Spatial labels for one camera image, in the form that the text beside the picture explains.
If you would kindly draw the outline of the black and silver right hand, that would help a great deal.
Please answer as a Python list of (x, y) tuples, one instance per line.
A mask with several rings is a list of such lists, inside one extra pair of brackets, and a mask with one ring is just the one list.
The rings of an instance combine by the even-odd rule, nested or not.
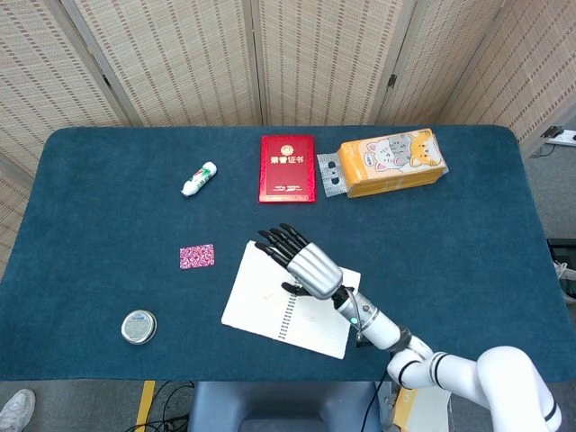
[(257, 241), (255, 247), (296, 281), (283, 283), (283, 288), (289, 293), (324, 301), (332, 298), (343, 284), (340, 267), (294, 227), (281, 223), (279, 228), (261, 229), (258, 234), (265, 243)]

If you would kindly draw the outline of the kraft spiral notebook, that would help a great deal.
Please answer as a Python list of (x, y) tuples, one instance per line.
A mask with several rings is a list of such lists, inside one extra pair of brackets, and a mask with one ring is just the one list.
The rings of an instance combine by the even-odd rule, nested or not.
[(221, 323), (342, 360), (350, 330), (331, 300), (288, 293), (294, 278), (254, 241), (246, 245)]

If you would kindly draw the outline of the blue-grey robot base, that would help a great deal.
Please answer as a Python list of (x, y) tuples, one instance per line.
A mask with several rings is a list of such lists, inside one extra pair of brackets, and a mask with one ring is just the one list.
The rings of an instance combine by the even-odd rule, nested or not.
[(382, 432), (373, 382), (198, 382), (187, 432)]

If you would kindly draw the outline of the red certificate book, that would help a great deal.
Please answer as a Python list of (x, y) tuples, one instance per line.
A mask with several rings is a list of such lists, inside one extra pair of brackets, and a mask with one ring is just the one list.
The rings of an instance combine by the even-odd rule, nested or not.
[(265, 135), (260, 141), (260, 203), (315, 203), (315, 140), (311, 135)]

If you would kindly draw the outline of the pink patterned card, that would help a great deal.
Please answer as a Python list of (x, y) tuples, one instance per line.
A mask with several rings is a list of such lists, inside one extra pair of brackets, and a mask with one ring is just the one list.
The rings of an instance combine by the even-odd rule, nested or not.
[(179, 268), (182, 270), (213, 266), (215, 251), (213, 244), (181, 247), (179, 249)]

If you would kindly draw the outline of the orange cat tissue pack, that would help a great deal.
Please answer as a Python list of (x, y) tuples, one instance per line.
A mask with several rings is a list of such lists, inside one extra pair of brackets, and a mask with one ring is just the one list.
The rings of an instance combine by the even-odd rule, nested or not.
[(430, 129), (347, 141), (317, 160), (327, 197), (358, 198), (431, 185), (449, 172)]

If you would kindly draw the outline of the white glue bottle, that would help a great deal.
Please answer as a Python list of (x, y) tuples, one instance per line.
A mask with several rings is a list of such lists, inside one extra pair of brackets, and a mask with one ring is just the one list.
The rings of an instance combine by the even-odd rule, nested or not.
[(212, 162), (205, 162), (182, 186), (181, 194), (191, 197), (197, 194), (203, 186), (217, 173), (217, 167)]

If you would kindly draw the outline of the yellow cardboard box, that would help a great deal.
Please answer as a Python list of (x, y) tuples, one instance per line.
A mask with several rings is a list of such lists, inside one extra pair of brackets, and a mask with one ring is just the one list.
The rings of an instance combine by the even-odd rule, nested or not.
[(437, 387), (400, 389), (392, 423), (400, 432), (449, 432), (451, 393)]

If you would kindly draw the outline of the round metal tin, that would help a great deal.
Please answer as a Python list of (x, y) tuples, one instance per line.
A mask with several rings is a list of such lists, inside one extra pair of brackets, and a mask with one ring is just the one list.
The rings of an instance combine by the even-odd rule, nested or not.
[(157, 319), (148, 310), (134, 310), (126, 315), (121, 324), (121, 336), (132, 345), (148, 343), (157, 330)]

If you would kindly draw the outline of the blue felt table cover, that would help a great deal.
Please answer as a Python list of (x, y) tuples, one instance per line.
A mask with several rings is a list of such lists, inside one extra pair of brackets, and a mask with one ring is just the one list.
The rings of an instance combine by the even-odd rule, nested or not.
[[(524, 350), (548, 382), (576, 378), (563, 302), (513, 133), (433, 129), (449, 172), (435, 184), (313, 204), (261, 204), (256, 127), (53, 132), (0, 282), (0, 382), (52, 379), (369, 381), (388, 355), (335, 359), (224, 326), (246, 244), (285, 222), (388, 317), (439, 351)], [(216, 175), (181, 189), (205, 162)], [(213, 266), (179, 249), (213, 244)], [(131, 311), (154, 337), (121, 335)]]

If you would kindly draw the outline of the yellow floor tape strip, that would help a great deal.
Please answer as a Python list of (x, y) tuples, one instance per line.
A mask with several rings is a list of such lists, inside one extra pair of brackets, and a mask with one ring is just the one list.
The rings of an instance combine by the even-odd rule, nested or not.
[(146, 380), (143, 383), (134, 432), (146, 431), (145, 424), (148, 422), (150, 409), (154, 399), (155, 387), (155, 381)]

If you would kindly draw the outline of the woven bamboo folding screen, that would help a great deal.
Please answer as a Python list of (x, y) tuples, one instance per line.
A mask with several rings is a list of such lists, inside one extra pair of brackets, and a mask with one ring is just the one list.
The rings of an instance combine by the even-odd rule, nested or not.
[(49, 135), (576, 110), (576, 0), (0, 0), (0, 279)]

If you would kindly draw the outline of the white power strip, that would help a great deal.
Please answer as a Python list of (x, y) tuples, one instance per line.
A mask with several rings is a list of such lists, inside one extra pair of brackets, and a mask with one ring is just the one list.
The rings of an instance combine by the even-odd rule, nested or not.
[(546, 144), (576, 148), (576, 130), (554, 125), (548, 128), (542, 137)]

